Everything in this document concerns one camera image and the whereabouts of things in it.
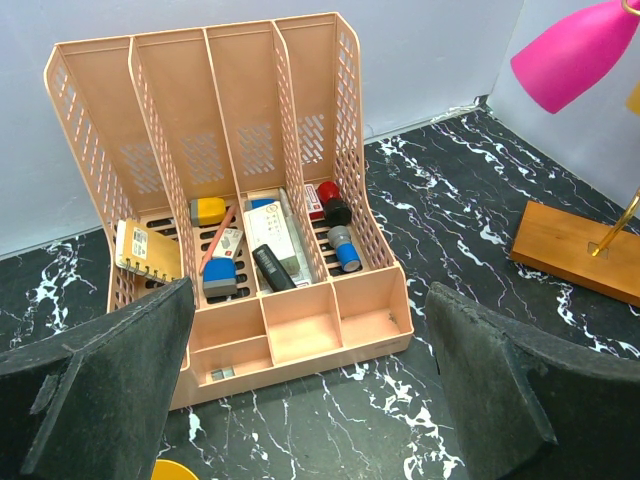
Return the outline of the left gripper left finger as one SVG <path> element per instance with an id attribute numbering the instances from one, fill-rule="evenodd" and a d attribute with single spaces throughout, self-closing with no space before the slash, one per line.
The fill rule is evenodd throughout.
<path id="1" fill-rule="evenodd" d="M 150 478 L 194 312 L 184 277 L 3 352 L 2 478 Z"/>

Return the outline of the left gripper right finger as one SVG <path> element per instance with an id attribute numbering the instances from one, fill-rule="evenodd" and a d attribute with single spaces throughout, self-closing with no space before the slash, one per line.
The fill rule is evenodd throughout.
<path id="1" fill-rule="evenodd" d="M 563 340 L 438 282 L 425 310 L 470 478 L 638 478 L 638 361 Z"/>

